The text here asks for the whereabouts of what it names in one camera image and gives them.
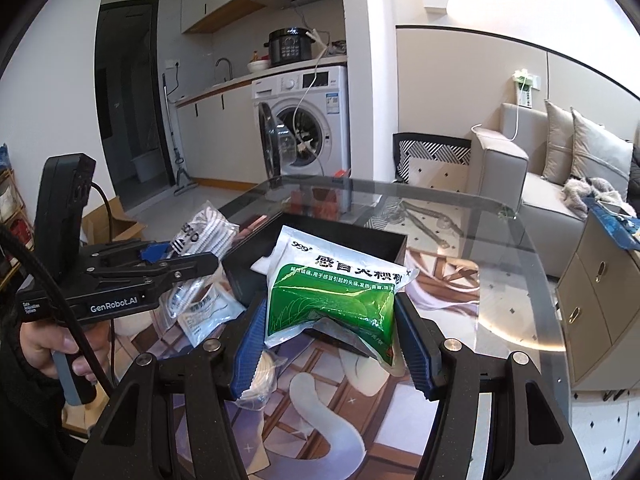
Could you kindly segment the person left hand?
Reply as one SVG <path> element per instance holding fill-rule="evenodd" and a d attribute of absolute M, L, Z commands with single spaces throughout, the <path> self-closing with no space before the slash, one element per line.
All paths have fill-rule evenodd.
<path fill-rule="evenodd" d="M 101 322 L 93 325 L 85 331 L 85 335 L 96 358 L 106 370 L 111 349 L 110 324 Z M 53 379 L 58 379 L 58 371 L 52 352 L 73 356 L 79 351 L 67 328 L 48 321 L 24 323 L 20 328 L 20 345 L 28 364 Z"/>

